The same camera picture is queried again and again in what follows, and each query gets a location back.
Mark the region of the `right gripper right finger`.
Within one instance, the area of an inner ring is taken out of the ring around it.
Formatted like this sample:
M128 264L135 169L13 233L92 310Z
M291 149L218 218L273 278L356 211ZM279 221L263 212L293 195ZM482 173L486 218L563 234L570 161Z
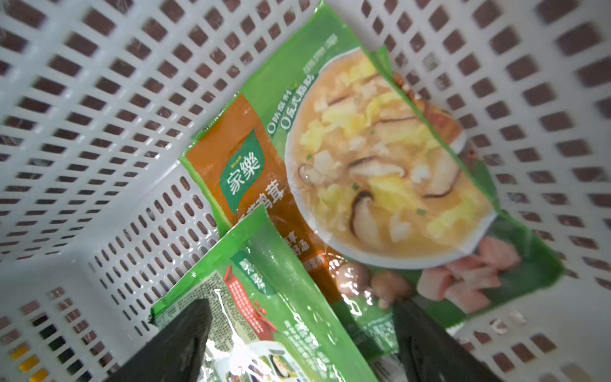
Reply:
M410 381L498 381L414 302L399 302L393 322L401 360Z

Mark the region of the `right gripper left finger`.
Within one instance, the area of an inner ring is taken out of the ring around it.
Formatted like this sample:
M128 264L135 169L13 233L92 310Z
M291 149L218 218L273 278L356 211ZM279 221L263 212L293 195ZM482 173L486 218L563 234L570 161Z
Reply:
M108 380L198 380L212 318L208 300L191 302Z

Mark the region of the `orange green soup packet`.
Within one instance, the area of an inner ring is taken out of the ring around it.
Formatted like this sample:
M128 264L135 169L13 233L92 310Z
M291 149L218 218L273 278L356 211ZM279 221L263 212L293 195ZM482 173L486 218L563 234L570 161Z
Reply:
M328 5L194 139L182 164L222 232L263 207L368 359L414 298L450 328L553 285L550 248L469 172L463 129L392 81Z

